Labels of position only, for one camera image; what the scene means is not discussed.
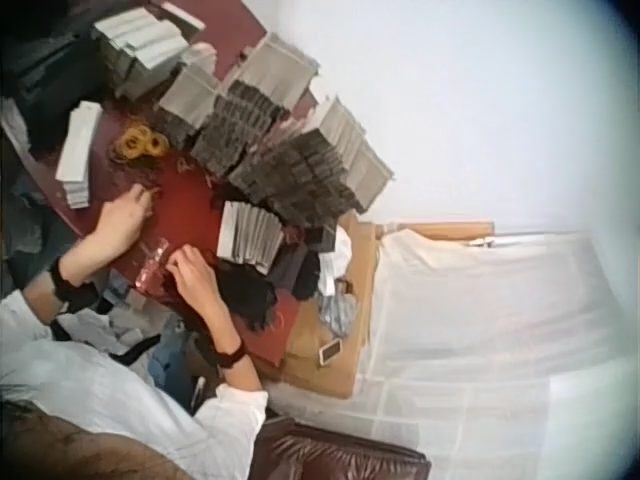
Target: white fabric cover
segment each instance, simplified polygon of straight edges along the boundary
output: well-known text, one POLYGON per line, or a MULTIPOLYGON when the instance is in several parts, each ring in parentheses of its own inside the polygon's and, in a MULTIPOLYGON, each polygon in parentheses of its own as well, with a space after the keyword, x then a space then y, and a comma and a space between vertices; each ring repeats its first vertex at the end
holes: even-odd
POLYGON ((430 480, 603 479, 635 448, 632 331, 587 238, 403 231, 381 242, 354 397, 269 390, 308 423, 424 452, 430 480))

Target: white shirt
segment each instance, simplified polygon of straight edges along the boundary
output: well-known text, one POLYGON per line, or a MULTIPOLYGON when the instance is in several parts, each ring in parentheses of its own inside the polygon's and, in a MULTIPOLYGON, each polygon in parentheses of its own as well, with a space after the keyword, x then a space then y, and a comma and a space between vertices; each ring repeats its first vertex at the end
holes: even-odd
POLYGON ((0 384, 11 386, 6 400, 30 401, 89 432, 133 438, 207 480, 248 477, 267 404, 266 392, 222 385, 191 417, 106 354, 53 341, 18 291, 0 304, 0 384))

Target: white sleeve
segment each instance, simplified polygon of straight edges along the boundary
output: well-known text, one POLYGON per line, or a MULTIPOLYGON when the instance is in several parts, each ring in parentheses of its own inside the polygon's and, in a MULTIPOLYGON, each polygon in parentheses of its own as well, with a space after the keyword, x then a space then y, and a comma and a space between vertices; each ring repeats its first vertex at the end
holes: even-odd
POLYGON ((194 419, 214 437, 224 435, 224 454, 238 472, 238 478, 249 476, 253 444, 264 423, 267 392, 245 392, 220 385, 217 398, 205 401, 194 419))
POLYGON ((0 303, 0 351, 14 352, 25 344, 49 339, 51 329, 36 318, 25 302, 22 292, 15 290, 0 303))

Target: hair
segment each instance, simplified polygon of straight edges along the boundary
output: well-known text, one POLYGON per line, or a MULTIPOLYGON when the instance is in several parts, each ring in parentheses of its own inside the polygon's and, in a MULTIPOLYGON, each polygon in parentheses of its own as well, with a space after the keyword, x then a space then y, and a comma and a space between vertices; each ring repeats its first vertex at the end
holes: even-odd
POLYGON ((6 480, 173 480, 190 478, 151 448, 119 435, 95 434, 9 400, 19 389, 0 386, 0 478, 6 480))

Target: blue object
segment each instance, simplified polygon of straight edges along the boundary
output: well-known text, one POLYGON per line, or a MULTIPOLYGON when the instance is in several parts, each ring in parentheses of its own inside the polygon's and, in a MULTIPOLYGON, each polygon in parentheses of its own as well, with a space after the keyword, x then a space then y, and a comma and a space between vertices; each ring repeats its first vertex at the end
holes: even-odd
POLYGON ((190 410, 195 384, 187 366, 187 341, 189 333, 182 320, 172 316, 166 323, 160 343, 153 350, 149 360, 149 374, 155 386, 178 402, 185 410, 190 410))

